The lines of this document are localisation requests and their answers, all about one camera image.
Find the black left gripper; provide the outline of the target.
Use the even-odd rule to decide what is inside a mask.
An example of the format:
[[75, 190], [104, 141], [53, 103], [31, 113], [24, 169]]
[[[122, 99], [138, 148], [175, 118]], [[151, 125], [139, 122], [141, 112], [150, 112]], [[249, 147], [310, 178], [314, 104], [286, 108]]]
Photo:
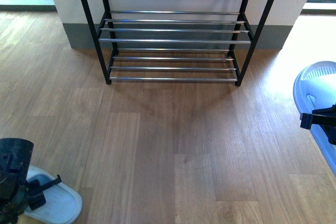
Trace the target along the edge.
[[27, 181], [34, 144], [22, 138], [1, 139], [1, 223], [17, 223], [26, 208], [46, 203], [43, 191], [61, 183], [60, 176], [42, 185]]

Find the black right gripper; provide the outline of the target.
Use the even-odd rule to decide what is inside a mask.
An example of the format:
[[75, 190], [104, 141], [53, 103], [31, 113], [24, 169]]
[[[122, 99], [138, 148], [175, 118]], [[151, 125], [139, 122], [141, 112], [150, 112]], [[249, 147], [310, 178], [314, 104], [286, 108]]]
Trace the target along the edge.
[[319, 125], [330, 144], [335, 145], [335, 104], [330, 108], [312, 110], [312, 113], [300, 114], [303, 129], [310, 130], [313, 124]]

